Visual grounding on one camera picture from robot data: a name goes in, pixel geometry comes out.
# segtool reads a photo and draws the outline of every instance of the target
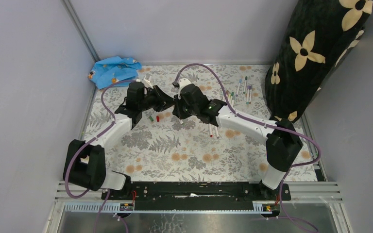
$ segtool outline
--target black floral cushion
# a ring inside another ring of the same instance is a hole
[[[265,78],[271,119],[297,121],[364,33],[372,0],[299,0]]]

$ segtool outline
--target patterned mat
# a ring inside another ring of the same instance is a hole
[[[176,94],[171,83],[183,66],[144,66],[139,76],[151,74],[151,82],[168,95]],[[234,107],[253,116],[268,119],[269,110],[262,96],[262,85],[269,65],[210,66],[222,79],[227,90],[236,92],[240,78],[248,76],[253,85],[252,103],[245,103],[241,91]],[[181,78],[188,78],[208,96],[222,98],[221,88],[215,78],[202,67],[191,67]],[[114,111],[126,96],[126,87],[111,88],[105,93],[105,103]],[[96,93],[87,122],[85,139],[89,139],[108,122],[109,114],[101,104],[101,91]],[[295,124],[302,133],[299,122]],[[131,176],[132,181],[259,181],[268,168],[266,148],[241,132],[219,128],[220,138],[209,137],[208,126],[192,116],[179,120],[172,115],[172,108],[156,113],[144,112],[141,121],[110,151],[106,151],[107,167]],[[311,160],[304,146],[296,163]],[[287,181],[316,181],[313,166],[296,167]]]

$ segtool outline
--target grey wall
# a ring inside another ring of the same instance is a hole
[[[92,65],[60,0],[0,0],[0,233],[42,232]]]
[[[373,232],[373,15],[366,28],[307,110],[356,233]]]
[[[265,63],[297,0],[72,0],[101,59]]]

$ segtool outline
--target cream flower pattern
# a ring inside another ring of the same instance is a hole
[[[355,46],[358,44],[359,40],[357,40],[357,39],[358,39],[360,36],[362,36],[362,34],[364,34],[364,30],[361,30],[361,31],[358,32],[358,34],[357,34],[356,37],[355,37],[355,40],[352,41],[351,44],[348,46],[348,48],[346,48],[346,49],[344,50],[344,52],[342,52],[341,56],[339,56],[337,62],[335,62],[335,66],[338,65],[338,62],[339,62],[339,61],[341,60],[341,58],[342,58],[342,57],[347,53],[347,50],[348,50],[348,49],[353,48],[353,47],[355,47]]]
[[[289,37],[289,43],[291,44],[292,50],[294,50],[294,52],[297,54],[297,57],[295,58],[296,71],[300,71],[302,68],[304,68],[307,59],[317,63],[325,63],[324,56],[311,51],[314,47],[314,42],[315,31],[312,31],[306,35],[302,45],[295,38]]]
[[[342,29],[345,31],[351,29],[358,23],[363,12],[371,14],[373,12],[373,1],[372,0],[339,0],[339,3],[350,9],[342,19]]]
[[[279,82],[281,81],[281,79],[278,76],[278,71],[279,71],[279,63],[277,62],[272,67],[272,76],[271,76],[272,84],[279,84]]]
[[[295,112],[291,113],[291,114],[288,116],[288,120],[289,120],[289,121],[293,121],[295,118],[297,118],[297,116],[298,116],[298,112],[295,111]],[[282,120],[282,118],[280,118],[280,117],[277,117],[277,116],[274,116],[274,117],[277,118],[278,121],[281,121],[281,120]]]

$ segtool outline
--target black mounting base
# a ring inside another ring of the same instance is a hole
[[[132,200],[131,192],[136,191],[135,210],[144,211],[251,210],[253,201],[275,201],[278,194],[276,190],[266,196],[260,183],[249,182],[133,182],[125,186],[125,191],[111,190],[109,200]],[[291,200],[287,184],[282,199]]]

